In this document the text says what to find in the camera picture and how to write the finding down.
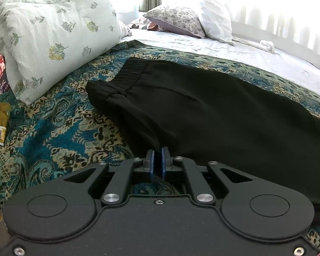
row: white pillow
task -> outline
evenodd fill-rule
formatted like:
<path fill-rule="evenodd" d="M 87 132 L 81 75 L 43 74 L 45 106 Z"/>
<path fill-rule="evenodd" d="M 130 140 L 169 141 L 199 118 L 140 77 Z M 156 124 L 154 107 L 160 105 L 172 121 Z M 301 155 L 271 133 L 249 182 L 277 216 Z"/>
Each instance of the white pillow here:
<path fill-rule="evenodd" d="M 27 105 L 121 39 L 109 0 L 1 0 L 0 54 Z"/>
<path fill-rule="evenodd" d="M 217 0 L 202 0 L 200 2 L 200 23 L 207 37 L 230 43 L 232 28 L 229 11 Z"/>

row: paisley bedspread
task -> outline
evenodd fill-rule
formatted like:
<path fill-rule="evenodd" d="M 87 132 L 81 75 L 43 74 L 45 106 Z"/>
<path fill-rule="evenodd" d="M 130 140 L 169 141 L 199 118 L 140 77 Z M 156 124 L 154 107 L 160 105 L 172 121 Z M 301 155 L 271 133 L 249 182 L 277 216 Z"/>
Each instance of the paisley bedspread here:
<path fill-rule="evenodd" d="M 225 72 L 286 96 L 320 117 L 320 96 L 267 71 L 235 61 L 142 44 L 122 42 L 74 71 L 29 106 L 12 92 L 0 101 L 12 107 L 5 146 L 0 146 L 0 207 L 16 191 L 57 178 L 89 164 L 105 161 L 118 165 L 132 157 L 118 128 L 91 106 L 85 85 L 91 79 L 111 80 L 129 57 L 168 60 Z M 137 194 L 178 194 L 158 180 L 139 184 Z M 320 224 L 306 238 L 320 248 Z"/>

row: white bedsheet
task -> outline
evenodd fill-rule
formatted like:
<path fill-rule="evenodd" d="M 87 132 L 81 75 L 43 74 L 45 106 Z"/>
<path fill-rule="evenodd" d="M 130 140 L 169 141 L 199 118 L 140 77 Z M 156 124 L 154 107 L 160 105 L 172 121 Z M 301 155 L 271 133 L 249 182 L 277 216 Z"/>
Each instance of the white bedsheet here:
<path fill-rule="evenodd" d="M 125 37 L 122 41 L 136 39 L 152 46 L 243 62 L 275 73 L 320 95 L 320 70 L 284 51 L 275 49 L 276 54 L 270 54 L 239 42 L 231 46 L 212 39 L 140 29 L 131 30 L 132 36 Z"/>

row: black fabric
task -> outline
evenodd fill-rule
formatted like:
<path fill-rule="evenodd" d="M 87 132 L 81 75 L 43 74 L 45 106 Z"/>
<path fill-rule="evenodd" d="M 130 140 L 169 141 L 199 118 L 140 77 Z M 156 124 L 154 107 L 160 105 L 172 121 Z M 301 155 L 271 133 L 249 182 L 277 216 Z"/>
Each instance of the black fabric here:
<path fill-rule="evenodd" d="M 168 146 L 171 155 L 219 161 L 320 205 L 320 119 L 299 103 L 221 72 L 137 58 L 86 91 L 137 157 Z"/>

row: metal screw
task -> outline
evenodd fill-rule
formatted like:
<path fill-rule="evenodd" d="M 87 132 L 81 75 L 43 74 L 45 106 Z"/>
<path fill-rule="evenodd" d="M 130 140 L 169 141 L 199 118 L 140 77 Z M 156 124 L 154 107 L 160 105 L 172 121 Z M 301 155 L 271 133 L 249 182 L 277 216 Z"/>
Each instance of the metal screw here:
<path fill-rule="evenodd" d="M 303 247 L 298 247 L 294 250 L 295 256 L 302 256 L 303 254 L 305 254 L 305 249 Z"/>
<path fill-rule="evenodd" d="M 211 202 L 213 200 L 213 196 L 207 193 L 202 193 L 197 196 L 197 199 L 200 202 Z"/>
<path fill-rule="evenodd" d="M 14 254 L 16 256 L 24 256 L 25 255 L 25 250 L 22 249 L 21 247 L 16 247 L 14 250 L 13 250 Z"/>
<path fill-rule="evenodd" d="M 165 201 L 163 201 L 163 200 L 155 200 L 154 203 L 156 205 L 164 205 Z"/>
<path fill-rule="evenodd" d="M 109 193 L 105 196 L 103 196 L 103 200 L 106 202 L 116 202 L 120 200 L 120 196 L 116 193 Z"/>

